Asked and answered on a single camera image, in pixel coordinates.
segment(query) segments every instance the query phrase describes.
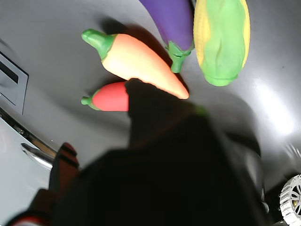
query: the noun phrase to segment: toy eggplant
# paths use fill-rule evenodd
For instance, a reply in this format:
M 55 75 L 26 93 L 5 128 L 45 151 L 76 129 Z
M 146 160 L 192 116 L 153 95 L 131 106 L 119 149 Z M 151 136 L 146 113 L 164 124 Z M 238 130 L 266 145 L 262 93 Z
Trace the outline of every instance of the toy eggplant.
M 125 82 L 106 85 L 96 91 L 91 97 L 83 97 L 81 103 L 97 111 L 127 112 L 128 94 Z
M 181 71 L 194 49 L 193 18 L 189 0 L 140 0 L 154 20 L 173 61 L 171 70 Z
M 227 86 L 244 67 L 250 47 L 251 25 L 246 0 L 198 0 L 194 43 L 205 79 Z
M 99 53 L 104 68 L 125 80 L 138 78 L 180 99 L 189 94 L 168 65 L 147 45 L 126 34 L 107 35 L 89 29 L 82 39 Z

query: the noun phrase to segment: carrot green top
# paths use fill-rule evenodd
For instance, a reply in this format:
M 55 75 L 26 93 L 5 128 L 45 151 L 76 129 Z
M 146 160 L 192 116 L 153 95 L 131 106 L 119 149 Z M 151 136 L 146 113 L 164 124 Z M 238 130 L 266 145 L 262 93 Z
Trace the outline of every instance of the carrot green top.
M 86 43 L 97 49 L 99 56 L 103 61 L 115 41 L 116 34 L 107 35 L 94 29 L 88 29 L 82 33 L 81 37 Z

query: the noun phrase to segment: metal handle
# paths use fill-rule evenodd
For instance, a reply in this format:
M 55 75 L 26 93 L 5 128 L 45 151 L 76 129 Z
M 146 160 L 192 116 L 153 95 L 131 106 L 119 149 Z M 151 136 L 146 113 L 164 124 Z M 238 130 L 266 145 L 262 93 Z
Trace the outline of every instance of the metal handle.
M 21 143 L 21 149 L 34 162 L 38 163 L 48 170 L 52 169 L 52 164 L 54 161 L 53 156 L 42 152 L 40 149 L 33 148 L 26 143 Z

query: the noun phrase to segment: white wall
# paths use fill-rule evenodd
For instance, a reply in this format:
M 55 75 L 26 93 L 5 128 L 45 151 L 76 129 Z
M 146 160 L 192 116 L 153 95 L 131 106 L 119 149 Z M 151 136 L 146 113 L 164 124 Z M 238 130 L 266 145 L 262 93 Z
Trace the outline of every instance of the white wall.
M 25 210 L 39 188 L 48 188 L 50 171 L 23 153 L 21 143 L 33 146 L 0 118 L 0 225 Z

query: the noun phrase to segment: purple eggplant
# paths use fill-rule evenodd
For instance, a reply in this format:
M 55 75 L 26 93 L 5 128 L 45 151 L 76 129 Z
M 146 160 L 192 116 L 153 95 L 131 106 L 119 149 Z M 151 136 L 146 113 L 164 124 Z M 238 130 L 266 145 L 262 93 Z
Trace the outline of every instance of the purple eggplant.
M 193 18 L 189 0 L 140 0 L 154 20 L 179 73 L 184 59 L 194 49 Z

